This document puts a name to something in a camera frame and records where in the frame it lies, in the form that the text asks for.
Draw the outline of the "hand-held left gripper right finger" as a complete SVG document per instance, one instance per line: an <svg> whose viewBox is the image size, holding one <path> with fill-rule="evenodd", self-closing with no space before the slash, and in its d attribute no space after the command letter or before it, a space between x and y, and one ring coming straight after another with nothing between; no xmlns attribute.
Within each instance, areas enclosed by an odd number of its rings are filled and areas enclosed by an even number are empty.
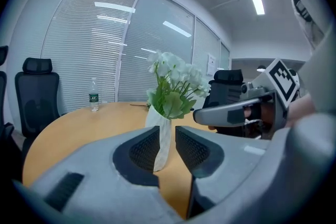
<svg viewBox="0 0 336 224"><path fill-rule="evenodd" d="M295 133L272 140L178 126L176 149L192 175L189 220L282 220L297 209Z"/></svg>

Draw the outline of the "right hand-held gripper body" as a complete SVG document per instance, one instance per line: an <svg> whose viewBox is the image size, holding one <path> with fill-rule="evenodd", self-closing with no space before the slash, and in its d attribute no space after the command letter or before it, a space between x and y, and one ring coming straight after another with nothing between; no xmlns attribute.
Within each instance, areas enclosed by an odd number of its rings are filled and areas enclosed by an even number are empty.
<svg viewBox="0 0 336 224"><path fill-rule="evenodd" d="M252 82L242 85L241 101L259 99L261 104L272 104L272 125L261 124L262 139L271 139L278 129L286 125L289 104L294 100L299 86L297 73L293 76L281 59L275 59Z"/></svg>

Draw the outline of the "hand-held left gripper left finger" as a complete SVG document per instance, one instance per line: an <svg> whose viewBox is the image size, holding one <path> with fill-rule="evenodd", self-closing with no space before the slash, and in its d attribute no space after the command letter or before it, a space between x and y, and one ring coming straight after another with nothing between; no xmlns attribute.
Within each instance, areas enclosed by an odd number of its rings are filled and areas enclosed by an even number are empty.
<svg viewBox="0 0 336 224"><path fill-rule="evenodd" d="M155 126L96 140L30 187L13 184L44 223L181 223L153 173L159 138Z"/></svg>

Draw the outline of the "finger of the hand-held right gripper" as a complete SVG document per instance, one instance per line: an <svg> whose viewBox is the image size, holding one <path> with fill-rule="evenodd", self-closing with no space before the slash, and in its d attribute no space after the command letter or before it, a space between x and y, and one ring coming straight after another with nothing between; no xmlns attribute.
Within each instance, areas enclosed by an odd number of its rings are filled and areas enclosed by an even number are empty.
<svg viewBox="0 0 336 224"><path fill-rule="evenodd" d="M213 127L238 127L246 124L245 107L261 103L260 98L243 100L232 104L198 109L193 119L200 125Z"/></svg>
<svg viewBox="0 0 336 224"><path fill-rule="evenodd" d="M237 127L214 127L208 126L209 130L216 131L218 134L230 135L235 137L261 138L262 132L256 125L244 125Z"/></svg>

